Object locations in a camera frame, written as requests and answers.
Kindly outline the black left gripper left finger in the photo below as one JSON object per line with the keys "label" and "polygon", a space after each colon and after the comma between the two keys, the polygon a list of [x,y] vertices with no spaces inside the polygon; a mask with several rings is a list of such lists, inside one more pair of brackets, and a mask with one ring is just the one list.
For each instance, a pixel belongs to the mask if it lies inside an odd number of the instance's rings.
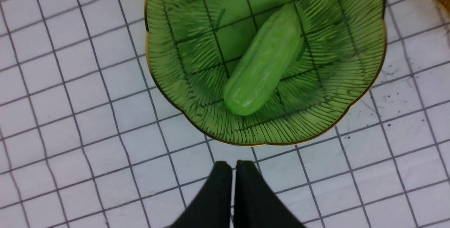
{"label": "black left gripper left finger", "polygon": [[208,179],[172,228],[228,228],[231,215],[232,168],[215,162]]}

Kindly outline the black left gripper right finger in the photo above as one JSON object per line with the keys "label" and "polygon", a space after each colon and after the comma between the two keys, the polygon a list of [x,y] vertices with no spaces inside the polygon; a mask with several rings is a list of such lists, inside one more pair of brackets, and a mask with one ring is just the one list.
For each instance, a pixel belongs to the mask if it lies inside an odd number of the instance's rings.
{"label": "black left gripper right finger", "polygon": [[238,160],[234,187],[235,228],[305,228],[268,186],[252,161]]}

